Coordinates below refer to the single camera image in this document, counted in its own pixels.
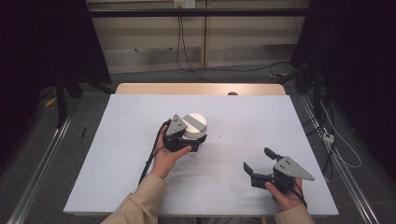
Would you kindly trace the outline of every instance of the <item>table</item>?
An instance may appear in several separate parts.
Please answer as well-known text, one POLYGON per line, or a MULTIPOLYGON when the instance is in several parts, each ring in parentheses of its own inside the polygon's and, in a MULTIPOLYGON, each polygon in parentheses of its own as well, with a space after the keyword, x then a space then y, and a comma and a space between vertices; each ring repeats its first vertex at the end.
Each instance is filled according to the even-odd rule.
POLYGON ((311 215, 338 214, 292 102, 275 84, 121 84, 110 97, 64 211, 106 216, 117 209, 136 188, 156 132, 175 112, 203 114, 208 137, 166 178, 160 216, 272 215, 276 202, 268 191, 252 188, 243 170, 245 161, 256 173, 272 173, 275 162, 264 155, 265 147, 291 156, 316 178, 304 182, 311 215), (230 91, 240 95, 222 95, 230 91))

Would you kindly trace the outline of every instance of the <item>dark floor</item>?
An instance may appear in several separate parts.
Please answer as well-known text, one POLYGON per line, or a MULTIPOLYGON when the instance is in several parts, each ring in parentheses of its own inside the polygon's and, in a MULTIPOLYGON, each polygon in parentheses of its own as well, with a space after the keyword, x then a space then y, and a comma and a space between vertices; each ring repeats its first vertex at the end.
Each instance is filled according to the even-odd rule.
MULTIPOLYGON (((292 67, 283 64, 274 66, 273 72, 288 73, 291 69, 292 67)), ((266 83, 270 77, 268 69, 245 73, 202 71, 197 74, 224 83, 266 83)), ((113 85, 110 87, 117 87, 121 82, 206 82, 192 73, 178 70, 115 75, 112 79, 113 85)), ((64 205, 73 188, 73 181, 78 176, 85 160, 109 98, 108 95, 94 88, 82 86, 85 90, 83 97, 67 101, 68 108, 73 105, 77 106, 76 113, 43 184, 35 196, 35 202, 25 218, 25 223, 99 223, 104 219, 103 217, 74 217, 63 213, 64 205)), ((301 95, 296 93, 292 81, 285 85, 285 90, 294 103, 301 123, 305 124, 310 118, 302 104, 301 95)), ((48 95, 47 98, 40 101, 28 134, 21 139, 16 153, 7 160, 7 164, 3 168, 3 173, 0 176, 0 223, 7 223, 55 134, 58 121, 56 104, 44 107, 49 97, 48 95)), ((396 184, 394 180, 373 159, 361 139, 352 132, 347 118, 337 106, 336 99, 332 100, 332 110, 336 130, 356 149, 361 157, 361 167, 350 168, 350 172, 374 209, 379 223, 395 223, 396 184)), ((309 133, 315 128, 311 122, 307 122, 304 129, 309 133)), ((319 135, 311 133, 307 138, 319 165, 324 166, 327 152, 319 135)), ((335 136, 335 143, 345 161, 357 164, 355 155, 338 136, 335 136)), ((325 175, 331 179, 328 185, 340 215, 316 217, 315 221, 317 223, 367 223, 363 220, 337 170, 333 167, 331 175, 329 167, 325 175)), ((271 217, 267 219, 267 223, 274 223, 271 217)))

